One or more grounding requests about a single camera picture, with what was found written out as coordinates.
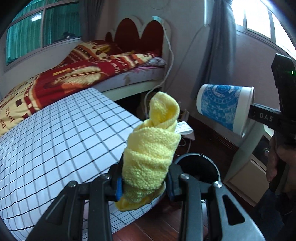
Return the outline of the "person right hand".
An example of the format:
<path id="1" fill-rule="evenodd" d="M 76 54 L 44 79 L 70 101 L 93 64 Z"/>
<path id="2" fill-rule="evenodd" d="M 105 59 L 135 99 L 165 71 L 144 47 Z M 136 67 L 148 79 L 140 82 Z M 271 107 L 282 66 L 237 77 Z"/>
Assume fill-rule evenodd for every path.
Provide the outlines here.
<path id="1" fill-rule="evenodd" d="M 276 143 L 275 135 L 271 138 L 270 151 L 268 154 L 266 178 L 271 182 L 278 174 L 278 161 L 283 160 L 288 166 L 287 182 L 285 183 L 284 192 L 295 191 L 295 149 L 290 149 Z"/>

